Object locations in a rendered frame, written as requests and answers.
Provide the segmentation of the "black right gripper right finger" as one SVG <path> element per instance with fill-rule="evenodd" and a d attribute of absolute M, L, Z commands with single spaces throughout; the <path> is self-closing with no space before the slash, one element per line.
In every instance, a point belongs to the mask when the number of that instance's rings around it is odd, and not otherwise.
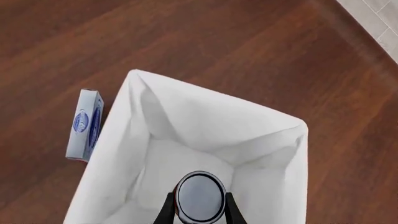
<path fill-rule="evenodd" d="M 225 217 L 226 224 L 248 224 L 236 205 L 231 192 L 226 193 Z"/>

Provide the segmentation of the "tomato sauce tin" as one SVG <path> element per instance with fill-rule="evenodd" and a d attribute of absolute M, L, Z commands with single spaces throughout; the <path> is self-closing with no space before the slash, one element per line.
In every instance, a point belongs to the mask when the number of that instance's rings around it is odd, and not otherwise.
<path fill-rule="evenodd" d="M 224 214 L 226 190 L 215 175 L 194 171 L 175 186 L 174 200 L 175 213 L 183 224 L 214 224 Z"/>

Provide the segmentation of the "pale blue printed box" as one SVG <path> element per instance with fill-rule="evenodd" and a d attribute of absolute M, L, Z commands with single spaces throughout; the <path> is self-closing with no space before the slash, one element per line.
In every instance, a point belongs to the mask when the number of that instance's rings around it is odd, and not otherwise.
<path fill-rule="evenodd" d="M 81 89 L 65 157 L 88 162 L 100 135 L 104 102 L 96 90 Z"/>

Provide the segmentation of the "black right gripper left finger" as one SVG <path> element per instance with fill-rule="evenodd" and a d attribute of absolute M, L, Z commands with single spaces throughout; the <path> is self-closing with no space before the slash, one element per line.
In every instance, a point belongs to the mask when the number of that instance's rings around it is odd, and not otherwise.
<path fill-rule="evenodd" d="M 175 192 L 170 192 L 153 224 L 174 224 L 176 214 L 178 214 L 178 207 Z"/>

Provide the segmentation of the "white cloth-lined basket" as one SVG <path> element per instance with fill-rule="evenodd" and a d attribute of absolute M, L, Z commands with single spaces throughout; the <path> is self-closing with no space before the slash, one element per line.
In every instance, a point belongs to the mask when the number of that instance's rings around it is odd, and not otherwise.
<path fill-rule="evenodd" d="M 248 224 L 305 224 L 308 128 L 240 98 L 131 70 L 63 224 L 153 224 L 185 175 L 212 173 Z"/>

